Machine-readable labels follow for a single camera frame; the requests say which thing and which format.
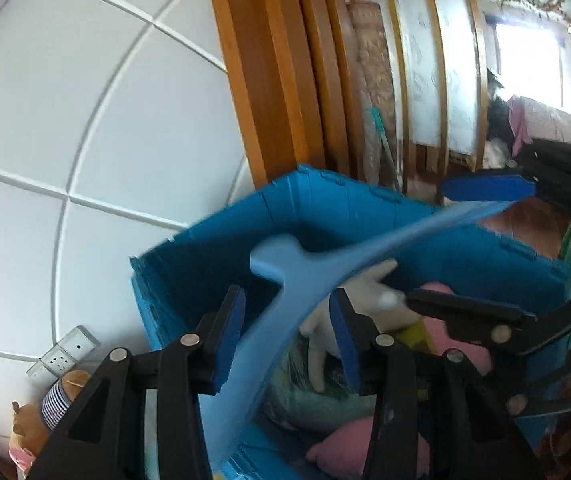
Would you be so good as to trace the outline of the light blue three-arm boomerang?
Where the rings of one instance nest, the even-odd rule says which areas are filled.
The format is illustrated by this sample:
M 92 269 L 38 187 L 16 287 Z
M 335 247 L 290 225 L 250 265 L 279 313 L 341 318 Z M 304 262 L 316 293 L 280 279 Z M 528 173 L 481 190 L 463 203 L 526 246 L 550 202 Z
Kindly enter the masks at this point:
M 220 470 L 234 453 L 281 354 L 321 300 L 396 249 L 499 214 L 509 205 L 457 203 L 399 230 L 333 252 L 306 252 L 291 235 L 270 237 L 256 246 L 250 253 L 250 270 L 279 284 L 281 290 L 241 337 L 220 393 L 200 404 L 212 470 Z

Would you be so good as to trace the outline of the striped-shirt brown plush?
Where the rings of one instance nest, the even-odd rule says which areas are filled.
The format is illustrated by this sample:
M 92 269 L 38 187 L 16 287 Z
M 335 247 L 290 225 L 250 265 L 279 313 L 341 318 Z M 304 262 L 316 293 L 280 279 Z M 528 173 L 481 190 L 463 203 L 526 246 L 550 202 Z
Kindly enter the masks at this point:
M 85 370 L 71 370 L 60 378 L 39 403 L 12 403 L 13 423 L 8 455 L 23 474 L 28 474 L 91 375 Z

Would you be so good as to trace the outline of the blue plastic storage crate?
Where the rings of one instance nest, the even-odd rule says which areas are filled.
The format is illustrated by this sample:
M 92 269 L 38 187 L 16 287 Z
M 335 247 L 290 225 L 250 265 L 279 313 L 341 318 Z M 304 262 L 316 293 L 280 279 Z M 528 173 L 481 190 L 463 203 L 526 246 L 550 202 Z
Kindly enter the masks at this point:
M 228 381 L 200 401 L 210 466 L 241 443 L 268 379 L 304 318 L 336 287 L 393 258 L 393 282 L 430 282 L 537 316 L 570 298 L 559 260 L 481 227 L 502 202 L 437 208 L 328 171 L 299 168 L 132 260 L 134 296 L 155 350 L 193 332 L 231 286 L 245 320 Z

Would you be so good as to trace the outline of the wooden lattice room divider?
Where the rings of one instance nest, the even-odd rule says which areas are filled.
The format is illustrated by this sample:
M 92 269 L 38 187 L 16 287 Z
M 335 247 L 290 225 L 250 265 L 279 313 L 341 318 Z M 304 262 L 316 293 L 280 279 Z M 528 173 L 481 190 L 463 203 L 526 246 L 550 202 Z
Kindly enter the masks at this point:
M 394 90 L 398 180 L 434 193 L 442 178 L 483 166 L 487 132 L 483 16 L 476 0 L 347 0 L 380 9 Z

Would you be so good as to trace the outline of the white wall socket strip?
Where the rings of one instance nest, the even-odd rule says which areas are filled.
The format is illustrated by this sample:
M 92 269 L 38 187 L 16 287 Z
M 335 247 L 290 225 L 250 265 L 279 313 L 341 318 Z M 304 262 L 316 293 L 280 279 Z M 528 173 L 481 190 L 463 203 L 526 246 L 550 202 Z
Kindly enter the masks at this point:
M 26 376 L 37 386 L 49 387 L 99 347 L 99 340 L 78 325 L 32 364 Z

